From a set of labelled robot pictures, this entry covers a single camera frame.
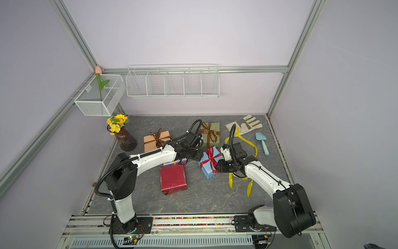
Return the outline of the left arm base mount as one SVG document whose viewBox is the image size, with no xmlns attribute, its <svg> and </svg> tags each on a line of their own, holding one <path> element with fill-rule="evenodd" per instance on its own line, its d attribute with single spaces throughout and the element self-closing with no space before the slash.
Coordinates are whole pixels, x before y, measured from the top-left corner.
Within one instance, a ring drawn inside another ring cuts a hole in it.
<svg viewBox="0 0 398 249">
<path fill-rule="evenodd" d="M 152 224 L 153 217 L 151 216 L 136 216 L 124 224 L 115 215 L 111 219 L 110 230 L 113 234 L 148 234 L 151 233 Z"/>
</svg>

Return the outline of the yellow sunflower bouquet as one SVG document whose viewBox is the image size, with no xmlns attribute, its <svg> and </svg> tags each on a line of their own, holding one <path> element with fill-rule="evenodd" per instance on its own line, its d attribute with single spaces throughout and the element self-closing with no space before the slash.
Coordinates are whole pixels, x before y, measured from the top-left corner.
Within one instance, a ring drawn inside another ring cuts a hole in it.
<svg viewBox="0 0 398 249">
<path fill-rule="evenodd" d="M 121 129 L 129 122 L 129 118 L 126 115 L 118 114 L 116 116 L 111 116 L 107 119 L 107 130 L 111 135 L 119 133 Z"/>
</svg>

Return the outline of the red gift box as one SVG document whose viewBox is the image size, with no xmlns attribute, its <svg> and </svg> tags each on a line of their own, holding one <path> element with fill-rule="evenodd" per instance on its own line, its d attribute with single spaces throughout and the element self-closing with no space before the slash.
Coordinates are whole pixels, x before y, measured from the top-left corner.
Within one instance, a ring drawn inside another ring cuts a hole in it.
<svg viewBox="0 0 398 249">
<path fill-rule="evenodd" d="M 161 191 L 164 195 L 187 190 L 184 165 L 172 165 L 160 169 Z"/>
</svg>

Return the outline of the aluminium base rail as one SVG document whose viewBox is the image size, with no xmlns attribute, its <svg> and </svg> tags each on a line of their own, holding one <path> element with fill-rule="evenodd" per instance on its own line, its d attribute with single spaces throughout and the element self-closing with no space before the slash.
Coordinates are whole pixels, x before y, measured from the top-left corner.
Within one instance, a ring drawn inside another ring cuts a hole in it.
<svg viewBox="0 0 398 249">
<path fill-rule="evenodd" d="M 58 249 L 329 249 L 319 221 L 288 239 L 270 225 L 249 227 L 246 214 L 140 215 L 139 226 L 124 232 L 110 216 L 73 216 Z"/>
</svg>

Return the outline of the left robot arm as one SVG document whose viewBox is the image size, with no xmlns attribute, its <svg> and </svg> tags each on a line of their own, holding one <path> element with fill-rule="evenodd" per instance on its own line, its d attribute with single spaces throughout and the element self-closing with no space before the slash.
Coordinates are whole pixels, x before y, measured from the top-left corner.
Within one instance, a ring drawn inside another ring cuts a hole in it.
<svg viewBox="0 0 398 249">
<path fill-rule="evenodd" d="M 132 192 L 137 177 L 154 167 L 178 159 L 200 161 L 203 153 L 200 149 L 202 144 L 202 136 L 198 132 L 188 131 L 176 140 L 166 141 L 155 150 L 133 156 L 122 153 L 97 181 L 94 193 L 106 197 L 111 202 L 113 214 L 121 224 L 134 224 L 137 218 Z"/>
</svg>

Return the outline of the light blue garden trowel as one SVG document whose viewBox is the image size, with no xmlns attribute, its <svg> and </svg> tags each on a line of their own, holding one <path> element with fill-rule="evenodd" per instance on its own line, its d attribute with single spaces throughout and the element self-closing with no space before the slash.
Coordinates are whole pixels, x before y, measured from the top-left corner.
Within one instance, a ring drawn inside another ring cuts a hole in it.
<svg viewBox="0 0 398 249">
<path fill-rule="evenodd" d="M 265 143 L 265 141 L 267 140 L 267 137 L 264 134 L 262 134 L 261 132 L 257 132 L 256 139 L 261 142 L 265 156 L 269 156 L 269 150 Z"/>
</svg>

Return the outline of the purple gift box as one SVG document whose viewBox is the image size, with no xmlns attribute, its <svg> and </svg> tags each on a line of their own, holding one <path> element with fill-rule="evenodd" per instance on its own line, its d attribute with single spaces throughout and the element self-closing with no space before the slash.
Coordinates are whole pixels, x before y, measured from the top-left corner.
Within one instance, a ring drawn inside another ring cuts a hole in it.
<svg viewBox="0 0 398 249">
<path fill-rule="evenodd" d="M 168 166 L 172 166 L 172 165 L 186 165 L 187 162 L 188 162 L 188 160 L 186 158 L 183 158 L 183 159 L 178 159 L 175 161 L 164 163 L 163 166 L 168 167 Z"/>
</svg>

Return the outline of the small white mesh basket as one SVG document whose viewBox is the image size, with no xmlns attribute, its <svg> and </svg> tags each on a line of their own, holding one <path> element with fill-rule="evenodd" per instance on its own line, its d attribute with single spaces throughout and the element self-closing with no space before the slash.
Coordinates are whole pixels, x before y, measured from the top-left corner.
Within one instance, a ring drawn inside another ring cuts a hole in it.
<svg viewBox="0 0 398 249">
<path fill-rule="evenodd" d="M 85 116 L 111 116 L 126 91 L 126 84 L 121 75 L 102 74 L 101 79 L 102 81 L 110 80 L 102 90 L 102 101 L 100 101 L 95 75 L 90 78 L 85 88 L 74 100 Z"/>
</svg>

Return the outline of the white gardening glove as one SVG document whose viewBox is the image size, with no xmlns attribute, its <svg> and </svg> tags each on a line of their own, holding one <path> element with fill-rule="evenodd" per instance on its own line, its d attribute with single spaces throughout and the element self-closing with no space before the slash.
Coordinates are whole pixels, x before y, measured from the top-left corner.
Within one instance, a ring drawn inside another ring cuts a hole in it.
<svg viewBox="0 0 398 249">
<path fill-rule="evenodd" d="M 261 121 L 253 115 L 247 115 L 237 121 L 228 123 L 226 124 L 226 128 L 230 131 L 233 125 L 236 125 L 235 132 L 239 131 L 240 135 L 247 134 L 263 127 Z"/>
</svg>

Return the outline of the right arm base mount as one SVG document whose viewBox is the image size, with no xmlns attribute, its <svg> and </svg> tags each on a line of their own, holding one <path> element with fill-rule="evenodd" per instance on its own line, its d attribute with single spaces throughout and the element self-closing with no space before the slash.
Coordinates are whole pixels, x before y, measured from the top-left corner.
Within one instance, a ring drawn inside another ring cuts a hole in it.
<svg viewBox="0 0 398 249">
<path fill-rule="evenodd" d="M 265 205 L 251 208 L 248 214 L 235 215 L 231 221 L 236 232 L 274 232 L 277 225 L 274 218 L 274 209 Z"/>
</svg>

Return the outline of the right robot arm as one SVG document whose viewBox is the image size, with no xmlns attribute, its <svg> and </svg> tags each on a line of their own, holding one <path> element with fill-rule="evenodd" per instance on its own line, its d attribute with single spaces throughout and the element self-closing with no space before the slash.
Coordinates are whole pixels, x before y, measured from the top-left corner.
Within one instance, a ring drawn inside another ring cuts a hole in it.
<svg viewBox="0 0 398 249">
<path fill-rule="evenodd" d="M 276 227 L 287 238 L 314 226 L 316 218 L 303 186 L 290 184 L 273 174 L 254 156 L 248 155 L 240 143 L 224 145 L 223 159 L 218 161 L 221 173 L 241 172 L 256 182 L 272 199 L 273 206 L 258 205 L 248 212 L 248 226 Z"/>
</svg>

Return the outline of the orange gift box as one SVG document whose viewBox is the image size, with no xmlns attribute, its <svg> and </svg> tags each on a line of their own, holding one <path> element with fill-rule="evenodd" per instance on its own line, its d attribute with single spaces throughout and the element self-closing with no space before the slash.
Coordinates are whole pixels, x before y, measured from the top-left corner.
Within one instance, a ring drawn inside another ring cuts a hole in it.
<svg viewBox="0 0 398 249">
<path fill-rule="evenodd" d="M 151 135 L 144 137 L 144 150 L 145 152 L 153 151 L 158 149 L 155 145 L 155 141 Z"/>
</svg>

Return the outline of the dark glass vase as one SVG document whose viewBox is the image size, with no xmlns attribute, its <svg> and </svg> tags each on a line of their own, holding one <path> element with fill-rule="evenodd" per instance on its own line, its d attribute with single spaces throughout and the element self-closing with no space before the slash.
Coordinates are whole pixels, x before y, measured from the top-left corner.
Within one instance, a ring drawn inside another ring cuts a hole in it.
<svg viewBox="0 0 398 249">
<path fill-rule="evenodd" d="M 130 135 L 125 127 L 122 127 L 119 132 L 112 132 L 111 126 L 107 126 L 107 130 L 112 133 L 123 151 L 132 151 L 137 148 L 137 141 Z"/>
</svg>

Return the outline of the artificial pink tulip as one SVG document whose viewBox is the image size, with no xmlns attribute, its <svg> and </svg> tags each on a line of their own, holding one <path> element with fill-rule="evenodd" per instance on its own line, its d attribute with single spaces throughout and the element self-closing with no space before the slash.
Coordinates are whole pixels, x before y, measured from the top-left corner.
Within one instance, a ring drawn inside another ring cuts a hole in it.
<svg viewBox="0 0 398 249">
<path fill-rule="evenodd" d="M 95 78 L 96 78 L 97 83 L 98 83 L 98 90 L 99 90 L 99 93 L 100 93 L 99 94 L 100 95 L 100 101 L 103 100 L 103 98 L 102 98 L 102 90 L 103 90 L 103 88 L 110 82 L 109 79 L 107 79 L 105 81 L 102 81 L 101 75 L 102 75 L 102 69 L 101 69 L 100 66 L 97 65 L 95 67 Z"/>
</svg>

